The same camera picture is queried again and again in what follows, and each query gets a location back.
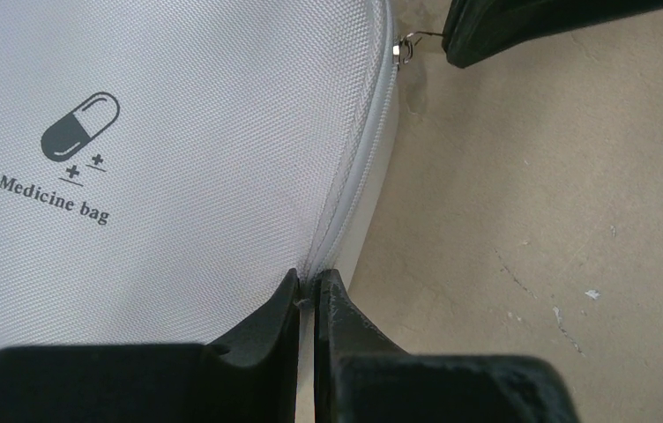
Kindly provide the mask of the grey medicine case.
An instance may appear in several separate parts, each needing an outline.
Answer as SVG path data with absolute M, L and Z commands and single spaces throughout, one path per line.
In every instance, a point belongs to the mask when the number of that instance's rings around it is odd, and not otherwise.
M 209 343 L 350 281 L 395 139 L 388 1 L 0 1 L 0 349 Z

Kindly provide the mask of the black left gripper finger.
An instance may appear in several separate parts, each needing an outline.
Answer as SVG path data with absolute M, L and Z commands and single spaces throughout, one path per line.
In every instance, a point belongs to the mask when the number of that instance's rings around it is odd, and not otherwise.
M 0 422 L 291 422 L 299 279 L 208 344 L 0 351 Z
M 314 288 L 317 422 L 577 422 L 562 377 L 524 355 L 417 355 L 351 301 L 338 271 Z
M 464 69 L 526 41 L 661 9 L 663 0 L 453 1 L 442 49 Z

